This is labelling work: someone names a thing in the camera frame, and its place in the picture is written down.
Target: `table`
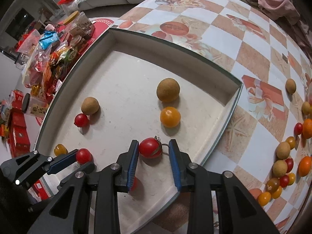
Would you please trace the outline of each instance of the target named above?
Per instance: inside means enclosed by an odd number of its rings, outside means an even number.
[[[176,43],[243,81],[234,115],[204,167],[217,173],[230,170],[247,189],[264,190],[277,145],[303,122],[301,106],[312,66],[299,46],[275,22],[240,0],[146,0],[111,27]],[[285,91],[288,78],[297,84],[292,98]],[[311,140],[291,151],[292,172],[306,155],[311,155]],[[312,172],[263,207],[280,233],[286,233],[297,217],[311,179]],[[215,194],[213,205],[218,233]],[[139,233],[186,233],[188,206],[189,194],[180,195]]]

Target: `tray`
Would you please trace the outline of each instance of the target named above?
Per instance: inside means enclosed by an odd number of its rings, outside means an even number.
[[[174,78],[180,96],[170,105],[181,113],[180,125],[166,129],[160,123],[163,105],[156,96],[158,83]],[[54,157],[63,144],[69,151],[88,148],[97,170],[114,163],[132,139],[159,136],[162,143],[175,138],[191,160],[203,164],[226,128],[242,90],[242,82],[215,63],[186,48],[142,33],[110,28],[78,60],[57,92],[35,143],[35,149]],[[84,98],[98,99],[101,110],[81,132],[73,124]],[[139,157],[138,187],[118,194],[121,233],[144,226],[177,196],[168,149],[159,159]],[[50,193],[75,164],[57,175],[45,175]],[[90,231],[93,233],[95,196]]]

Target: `red cherry tomato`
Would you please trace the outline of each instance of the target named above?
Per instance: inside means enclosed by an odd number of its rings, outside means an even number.
[[[302,134],[302,129],[303,129],[303,126],[300,122],[298,122],[295,126],[294,126],[294,134],[295,135],[300,135]]]
[[[135,190],[137,186],[138,186],[138,179],[135,177],[135,181],[133,181],[133,185],[132,185],[130,191]]]
[[[75,117],[74,125],[79,128],[87,126],[88,123],[89,123],[88,117],[83,113],[80,113]]]
[[[292,170],[292,168],[294,167],[294,160],[293,159],[285,159],[285,162],[287,164],[286,173],[289,173]]]
[[[76,160],[79,164],[85,164],[91,162],[93,159],[92,154],[86,148],[81,148],[76,153]]]
[[[289,184],[289,176],[286,174],[283,177],[280,177],[280,186],[282,188],[286,187]]]
[[[149,137],[141,141],[138,146],[138,150],[143,157],[148,159],[156,158],[163,153],[160,141],[153,137]]]

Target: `blue snack package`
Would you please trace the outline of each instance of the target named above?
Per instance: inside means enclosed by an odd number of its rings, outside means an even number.
[[[57,35],[56,31],[45,31],[43,34],[43,37],[39,40],[39,44],[43,50],[46,50],[48,46],[50,46],[52,43],[59,40],[59,37]]]

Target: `metal screw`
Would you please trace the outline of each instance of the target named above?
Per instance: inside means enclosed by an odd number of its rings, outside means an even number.
[[[76,177],[76,178],[81,178],[81,177],[83,177],[83,172],[76,172],[76,173],[75,173],[75,177]]]
[[[117,170],[117,169],[119,169],[119,167],[120,167],[120,165],[117,164],[117,163],[112,163],[112,164],[110,165],[110,168],[111,168],[112,170]]]
[[[188,167],[190,167],[191,169],[196,169],[198,167],[198,164],[196,164],[196,163],[189,163]]]
[[[233,177],[233,173],[230,172],[230,171],[225,171],[225,172],[224,172],[224,176],[225,176],[226,178],[232,178],[232,177]]]

